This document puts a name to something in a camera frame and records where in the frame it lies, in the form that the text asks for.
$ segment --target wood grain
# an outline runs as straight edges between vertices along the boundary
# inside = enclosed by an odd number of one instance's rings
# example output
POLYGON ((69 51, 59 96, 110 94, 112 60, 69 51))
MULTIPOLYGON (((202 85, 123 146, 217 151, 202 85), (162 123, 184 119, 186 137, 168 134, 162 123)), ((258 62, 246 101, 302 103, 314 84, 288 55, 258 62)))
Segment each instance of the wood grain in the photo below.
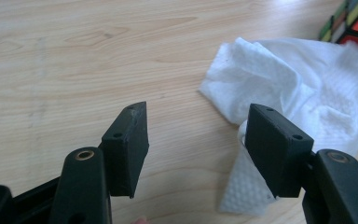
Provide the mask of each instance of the wood grain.
POLYGON ((0 184, 18 195, 97 146, 121 109, 147 101, 150 152, 115 223, 305 223, 300 199, 263 217, 217 206, 238 127, 198 93, 223 42, 315 38, 341 0, 0 1, 0 184))

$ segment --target colorful cube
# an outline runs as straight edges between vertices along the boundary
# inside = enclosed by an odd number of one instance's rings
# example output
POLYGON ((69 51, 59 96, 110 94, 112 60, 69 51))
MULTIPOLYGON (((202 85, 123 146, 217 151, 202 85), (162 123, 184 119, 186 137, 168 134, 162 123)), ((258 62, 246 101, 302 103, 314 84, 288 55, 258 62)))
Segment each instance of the colorful cube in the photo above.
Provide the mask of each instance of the colorful cube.
POLYGON ((319 39, 338 44, 358 44, 358 0, 345 0, 319 33, 319 39))

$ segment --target hole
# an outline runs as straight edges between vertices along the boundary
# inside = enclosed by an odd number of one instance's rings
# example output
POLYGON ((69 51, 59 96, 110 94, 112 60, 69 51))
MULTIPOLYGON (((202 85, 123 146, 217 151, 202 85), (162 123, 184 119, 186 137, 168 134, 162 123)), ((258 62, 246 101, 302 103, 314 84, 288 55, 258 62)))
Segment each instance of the hole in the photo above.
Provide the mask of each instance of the hole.
POLYGON ((298 134, 293 134, 293 137, 297 140, 301 140, 302 139, 302 136, 301 135, 298 135, 298 134))
POLYGON ((84 150, 81 152, 78 152, 75 156, 75 159, 77 161, 85 161, 88 160, 89 158, 94 156, 94 152, 91 150, 84 150))
POLYGON ((68 224, 79 224, 83 223, 85 220, 86 215, 84 215, 83 213, 76 213, 69 218, 68 224))
POLYGON ((350 161, 345 155, 339 152, 328 152, 327 156, 329 156, 330 159, 332 159, 333 161, 337 161, 337 162, 346 163, 350 161))

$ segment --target white tissue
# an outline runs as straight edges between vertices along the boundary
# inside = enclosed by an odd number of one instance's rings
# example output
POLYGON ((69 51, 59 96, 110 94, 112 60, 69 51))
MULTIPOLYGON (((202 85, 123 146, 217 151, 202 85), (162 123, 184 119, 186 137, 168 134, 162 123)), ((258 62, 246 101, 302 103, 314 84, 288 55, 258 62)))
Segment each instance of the white tissue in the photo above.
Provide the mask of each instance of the white tissue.
POLYGON ((240 154, 221 210, 261 215, 273 201, 241 139, 250 103, 275 108, 314 140, 313 151, 358 150, 358 47, 278 39, 223 44, 200 91, 239 129, 240 154))

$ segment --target yellow square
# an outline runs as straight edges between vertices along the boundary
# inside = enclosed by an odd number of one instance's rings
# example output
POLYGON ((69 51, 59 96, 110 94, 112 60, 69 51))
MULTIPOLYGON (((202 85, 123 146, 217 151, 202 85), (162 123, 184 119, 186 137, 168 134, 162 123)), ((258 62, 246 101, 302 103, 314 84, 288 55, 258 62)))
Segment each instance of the yellow square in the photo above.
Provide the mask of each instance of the yellow square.
POLYGON ((324 41, 324 42, 329 42, 330 39, 331 39, 331 30, 328 30, 326 32, 326 34, 324 35, 324 37, 322 37, 321 40, 324 41))
POLYGON ((348 14, 347 17, 347 24, 351 25, 356 18, 358 17, 358 4, 356 5, 356 7, 348 14))

